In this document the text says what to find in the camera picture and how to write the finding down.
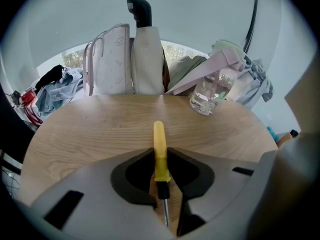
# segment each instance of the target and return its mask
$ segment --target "yellow screwdriver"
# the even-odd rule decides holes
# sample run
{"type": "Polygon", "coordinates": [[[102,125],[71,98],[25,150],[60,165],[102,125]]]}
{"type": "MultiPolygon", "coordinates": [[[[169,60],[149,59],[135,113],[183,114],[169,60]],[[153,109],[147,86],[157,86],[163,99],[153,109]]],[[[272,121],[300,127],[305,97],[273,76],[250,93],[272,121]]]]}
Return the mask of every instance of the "yellow screwdriver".
{"type": "Polygon", "coordinates": [[[154,122],[153,125],[153,145],[155,159],[155,178],[158,189],[158,198],[163,201],[164,222],[169,226],[169,213],[167,199],[170,198],[168,163],[167,163],[167,143],[165,126],[161,121],[154,122]]]}

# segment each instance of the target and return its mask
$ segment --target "red object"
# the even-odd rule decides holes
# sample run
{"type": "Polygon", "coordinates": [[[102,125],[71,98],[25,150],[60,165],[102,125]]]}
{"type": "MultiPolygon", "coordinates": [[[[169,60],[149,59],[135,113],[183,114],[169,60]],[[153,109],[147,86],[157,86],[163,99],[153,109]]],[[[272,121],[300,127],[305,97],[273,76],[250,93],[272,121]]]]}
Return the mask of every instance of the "red object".
{"type": "Polygon", "coordinates": [[[43,121],[37,117],[32,106],[37,99],[37,95],[33,90],[27,91],[22,97],[23,111],[28,119],[33,123],[37,128],[43,123],[43,121]]]}

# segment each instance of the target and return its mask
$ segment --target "screwdriver shaft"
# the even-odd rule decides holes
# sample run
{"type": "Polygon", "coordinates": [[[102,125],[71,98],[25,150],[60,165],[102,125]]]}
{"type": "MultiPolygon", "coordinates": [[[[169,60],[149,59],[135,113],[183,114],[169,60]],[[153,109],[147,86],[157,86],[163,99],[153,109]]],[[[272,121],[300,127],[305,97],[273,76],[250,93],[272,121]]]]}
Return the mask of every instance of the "screwdriver shaft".
{"type": "Polygon", "coordinates": [[[163,199],[162,203],[163,203],[163,211],[164,211],[164,223],[167,227],[169,227],[169,212],[168,212],[167,199],[163,199]]]}

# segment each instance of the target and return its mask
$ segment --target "gray fabric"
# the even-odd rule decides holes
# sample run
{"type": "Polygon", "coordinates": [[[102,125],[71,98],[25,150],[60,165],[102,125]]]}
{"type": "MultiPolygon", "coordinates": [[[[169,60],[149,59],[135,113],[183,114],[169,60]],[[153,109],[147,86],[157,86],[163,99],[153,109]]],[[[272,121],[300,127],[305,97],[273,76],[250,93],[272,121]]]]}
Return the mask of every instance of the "gray fabric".
{"type": "Polygon", "coordinates": [[[168,85],[168,90],[174,87],[189,72],[206,60],[205,57],[197,55],[194,56],[194,58],[190,58],[189,56],[180,57],[172,62],[169,67],[170,83],[168,85]]]}
{"type": "Polygon", "coordinates": [[[76,91],[83,88],[83,71],[81,68],[64,68],[59,81],[42,87],[37,94],[35,105],[39,112],[48,115],[69,103],[76,91]]]}
{"type": "Polygon", "coordinates": [[[262,59],[251,60],[247,56],[246,68],[239,73],[238,79],[245,73],[251,74],[253,81],[240,93],[235,102],[241,103],[248,109],[252,109],[262,96],[265,102],[269,101],[274,94],[274,87],[262,66],[262,59]]]}

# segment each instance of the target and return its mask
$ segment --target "wooden table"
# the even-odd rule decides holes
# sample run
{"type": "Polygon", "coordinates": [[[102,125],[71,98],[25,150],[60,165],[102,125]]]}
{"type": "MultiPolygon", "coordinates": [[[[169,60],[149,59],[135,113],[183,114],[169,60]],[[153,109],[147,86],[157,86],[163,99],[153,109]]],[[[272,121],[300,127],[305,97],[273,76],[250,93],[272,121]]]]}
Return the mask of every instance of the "wooden table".
{"type": "MultiPolygon", "coordinates": [[[[164,123],[168,147],[253,162],[277,149],[261,121],[235,102],[225,101],[212,116],[203,116],[182,96],[91,96],[60,108],[37,130],[22,167],[20,200],[30,205],[87,163],[152,147],[157,120],[164,123]]],[[[150,193],[157,195],[153,180],[150,193]]],[[[182,194],[174,182],[170,194],[170,229],[175,233],[182,194]]],[[[162,209],[160,203],[156,212],[163,220],[162,209]]]]}

